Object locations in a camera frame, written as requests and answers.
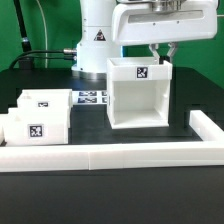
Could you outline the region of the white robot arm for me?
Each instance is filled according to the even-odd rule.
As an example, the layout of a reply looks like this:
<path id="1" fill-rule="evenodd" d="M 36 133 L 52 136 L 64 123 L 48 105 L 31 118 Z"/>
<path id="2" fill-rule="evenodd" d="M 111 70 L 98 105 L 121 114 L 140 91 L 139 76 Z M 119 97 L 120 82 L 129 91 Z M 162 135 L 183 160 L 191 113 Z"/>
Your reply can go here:
<path id="1" fill-rule="evenodd" d="M 183 41 L 211 39 L 217 33 L 219 0 L 80 0 L 82 37 L 72 73 L 85 79 L 106 77 L 106 61 L 125 46 L 147 45 L 161 60 L 166 43 L 172 59 Z"/>

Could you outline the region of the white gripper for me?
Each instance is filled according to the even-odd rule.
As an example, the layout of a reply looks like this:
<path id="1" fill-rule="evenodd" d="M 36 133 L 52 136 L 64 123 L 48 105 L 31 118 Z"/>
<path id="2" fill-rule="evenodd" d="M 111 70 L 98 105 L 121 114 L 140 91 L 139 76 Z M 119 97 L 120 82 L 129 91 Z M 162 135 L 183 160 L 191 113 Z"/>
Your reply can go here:
<path id="1" fill-rule="evenodd" d="M 112 40 L 122 46 L 149 45 L 158 62 L 160 43 L 169 43 L 162 61 L 173 62 L 182 41 L 211 39 L 217 33 L 218 0 L 118 0 Z"/>

